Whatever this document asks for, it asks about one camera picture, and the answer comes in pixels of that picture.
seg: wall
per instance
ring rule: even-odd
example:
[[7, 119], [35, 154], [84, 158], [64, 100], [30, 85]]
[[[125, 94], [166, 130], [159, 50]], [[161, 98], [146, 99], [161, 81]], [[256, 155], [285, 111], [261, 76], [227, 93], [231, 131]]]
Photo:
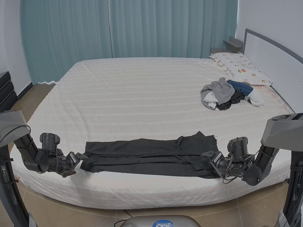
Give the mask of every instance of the wall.
[[8, 70], [17, 95], [31, 82], [20, 31], [20, 0], [0, 0], [0, 72]]
[[237, 39], [246, 28], [303, 57], [303, 0], [238, 0]]

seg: label sticker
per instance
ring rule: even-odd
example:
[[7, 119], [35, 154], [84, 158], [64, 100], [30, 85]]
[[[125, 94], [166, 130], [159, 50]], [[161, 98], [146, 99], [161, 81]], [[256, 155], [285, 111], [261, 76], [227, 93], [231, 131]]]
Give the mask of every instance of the label sticker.
[[169, 220], [158, 220], [152, 227], [175, 227], [175, 225]]
[[220, 156], [222, 156], [222, 153], [220, 152], [217, 157], [214, 159], [214, 163], [216, 163], [217, 160], [219, 160]]
[[73, 161], [76, 163], [77, 161], [76, 161], [76, 159], [74, 158], [73, 154], [70, 153], [69, 155], [71, 156], [71, 158], [73, 159]]

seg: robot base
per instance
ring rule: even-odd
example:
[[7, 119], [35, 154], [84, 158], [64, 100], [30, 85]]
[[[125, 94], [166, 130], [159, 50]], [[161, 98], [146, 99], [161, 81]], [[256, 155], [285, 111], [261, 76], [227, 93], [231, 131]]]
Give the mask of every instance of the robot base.
[[201, 227], [195, 220], [183, 215], [138, 216], [126, 220], [121, 227]]

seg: bed sheet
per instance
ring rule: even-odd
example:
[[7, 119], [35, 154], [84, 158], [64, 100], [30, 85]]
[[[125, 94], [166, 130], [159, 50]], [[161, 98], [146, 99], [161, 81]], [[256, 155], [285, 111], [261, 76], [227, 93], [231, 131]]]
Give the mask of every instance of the bed sheet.
[[[28, 122], [41, 147], [43, 132], [58, 134], [64, 154], [85, 151], [86, 141], [149, 138], [176, 139], [201, 131], [218, 136], [227, 155], [230, 139], [248, 137], [249, 153], [260, 147], [267, 119], [291, 113], [270, 87], [257, 89], [264, 108], [246, 101], [226, 111], [212, 111], [201, 103], [200, 90], [228, 76], [212, 59], [114, 58], [76, 63], [54, 86]], [[139, 209], [199, 206], [224, 202], [283, 181], [290, 174], [290, 151], [280, 150], [270, 175], [257, 186], [240, 179], [154, 176], [117, 172], [85, 172], [62, 178], [53, 172], [28, 171], [14, 146], [15, 175], [34, 191], [78, 206], [100, 209]]]

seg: pillow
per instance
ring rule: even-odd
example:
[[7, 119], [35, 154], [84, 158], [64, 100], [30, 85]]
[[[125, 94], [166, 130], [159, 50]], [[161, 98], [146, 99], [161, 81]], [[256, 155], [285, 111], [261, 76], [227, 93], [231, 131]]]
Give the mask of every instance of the pillow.
[[234, 80], [246, 81], [252, 85], [270, 86], [270, 79], [242, 53], [216, 53], [210, 55]]

